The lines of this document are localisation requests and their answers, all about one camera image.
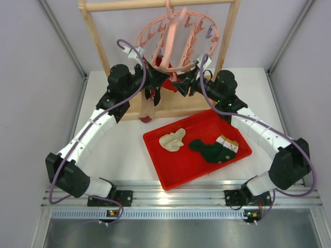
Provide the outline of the beige purple striped sock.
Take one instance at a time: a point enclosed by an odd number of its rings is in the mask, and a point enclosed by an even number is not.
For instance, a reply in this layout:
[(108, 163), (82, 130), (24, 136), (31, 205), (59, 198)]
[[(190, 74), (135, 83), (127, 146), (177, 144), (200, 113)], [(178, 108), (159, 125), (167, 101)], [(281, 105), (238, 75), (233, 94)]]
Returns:
[(155, 106), (152, 98), (146, 98), (145, 93), (141, 92), (141, 107), (139, 119), (143, 123), (149, 123), (155, 116)]

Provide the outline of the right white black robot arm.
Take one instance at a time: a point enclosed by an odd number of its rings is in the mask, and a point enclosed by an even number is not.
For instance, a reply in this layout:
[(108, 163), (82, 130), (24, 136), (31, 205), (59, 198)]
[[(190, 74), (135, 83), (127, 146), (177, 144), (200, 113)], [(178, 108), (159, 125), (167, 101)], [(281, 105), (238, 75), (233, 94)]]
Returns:
[(309, 145), (300, 138), (294, 140), (272, 128), (236, 95), (237, 81), (231, 71), (221, 70), (215, 80), (206, 79), (202, 71), (194, 69), (179, 75), (172, 85), (183, 96), (201, 93), (221, 119), (239, 129), (258, 144), (272, 160), (270, 169), (246, 181), (239, 190), (240, 205), (253, 205), (260, 195), (276, 190), (286, 195), (286, 190), (308, 174), (316, 176), (310, 160)]

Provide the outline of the pink round clip hanger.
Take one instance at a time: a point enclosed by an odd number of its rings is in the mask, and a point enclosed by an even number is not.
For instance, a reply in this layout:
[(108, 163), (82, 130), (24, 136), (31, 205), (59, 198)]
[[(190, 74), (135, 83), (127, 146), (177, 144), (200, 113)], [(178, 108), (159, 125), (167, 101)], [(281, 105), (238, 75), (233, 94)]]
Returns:
[(188, 72), (198, 60), (196, 43), (207, 43), (200, 50), (210, 57), (218, 45), (220, 31), (207, 15), (190, 11), (187, 7), (175, 11), (165, 1), (166, 14), (147, 24), (136, 39), (136, 45), (152, 50), (149, 63), (176, 81), (181, 72)]

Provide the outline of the black white striped sock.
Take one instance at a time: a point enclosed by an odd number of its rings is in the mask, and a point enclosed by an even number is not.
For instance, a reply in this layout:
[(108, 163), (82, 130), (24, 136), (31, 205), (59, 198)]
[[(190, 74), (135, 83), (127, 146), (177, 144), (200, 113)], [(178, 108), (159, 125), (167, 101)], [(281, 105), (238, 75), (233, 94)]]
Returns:
[(146, 100), (153, 98), (153, 95), (152, 95), (151, 91), (147, 88), (144, 89), (144, 95), (145, 95)]

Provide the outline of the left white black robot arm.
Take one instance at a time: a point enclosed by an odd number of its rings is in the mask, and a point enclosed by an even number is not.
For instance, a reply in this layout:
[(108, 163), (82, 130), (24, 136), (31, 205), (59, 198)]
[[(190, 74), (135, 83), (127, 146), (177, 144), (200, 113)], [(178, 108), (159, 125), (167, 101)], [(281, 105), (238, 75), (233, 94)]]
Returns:
[(169, 74), (154, 69), (148, 62), (136, 64), (134, 73), (124, 64), (110, 69), (106, 93), (79, 133), (58, 153), (46, 157), (46, 168), (52, 187), (58, 187), (70, 196), (98, 196), (105, 205), (112, 205), (117, 199), (115, 185), (101, 178), (88, 176), (83, 165), (97, 143), (125, 115), (130, 107), (129, 100), (140, 91), (155, 92), (160, 100), (162, 84)]

